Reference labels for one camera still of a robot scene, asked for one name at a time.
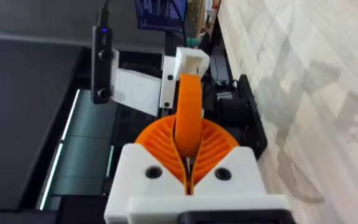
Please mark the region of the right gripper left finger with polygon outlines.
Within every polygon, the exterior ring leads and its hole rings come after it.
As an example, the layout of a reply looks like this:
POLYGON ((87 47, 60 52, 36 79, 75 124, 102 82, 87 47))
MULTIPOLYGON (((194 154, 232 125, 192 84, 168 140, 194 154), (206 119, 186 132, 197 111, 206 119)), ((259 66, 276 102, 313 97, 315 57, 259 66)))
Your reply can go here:
POLYGON ((173 115, 154 121, 122 148, 104 211, 106 223, 177 223, 186 169, 175 147, 173 115))

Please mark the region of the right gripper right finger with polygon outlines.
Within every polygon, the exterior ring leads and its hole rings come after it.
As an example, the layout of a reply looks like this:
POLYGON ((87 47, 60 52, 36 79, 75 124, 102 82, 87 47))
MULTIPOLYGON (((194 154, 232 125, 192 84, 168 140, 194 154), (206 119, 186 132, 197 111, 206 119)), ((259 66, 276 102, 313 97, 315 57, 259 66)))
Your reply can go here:
POLYGON ((225 129, 203 119, 190 194, 247 195, 251 192, 265 193, 253 150, 240 146, 225 129))

